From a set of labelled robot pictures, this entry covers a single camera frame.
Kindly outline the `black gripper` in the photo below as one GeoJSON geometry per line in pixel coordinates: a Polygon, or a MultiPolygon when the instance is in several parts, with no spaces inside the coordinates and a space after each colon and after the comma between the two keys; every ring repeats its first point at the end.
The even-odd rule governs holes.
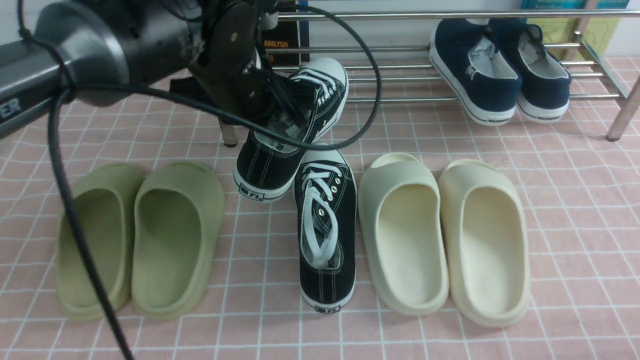
{"type": "Polygon", "coordinates": [[[173,79],[170,92],[264,126],[279,107],[263,80],[259,50],[263,16],[274,14],[276,0],[199,0],[201,14],[186,19],[201,25],[204,46],[190,77],[173,79]]]}

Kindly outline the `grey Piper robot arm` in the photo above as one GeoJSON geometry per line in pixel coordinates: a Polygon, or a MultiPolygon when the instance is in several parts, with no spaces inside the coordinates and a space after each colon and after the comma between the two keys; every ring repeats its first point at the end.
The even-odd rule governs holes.
{"type": "Polygon", "coordinates": [[[1,137],[42,117],[69,82],[152,85],[189,69],[213,105],[262,121],[276,107],[249,65],[272,0],[64,0],[46,5],[28,39],[2,44],[1,137]]]}

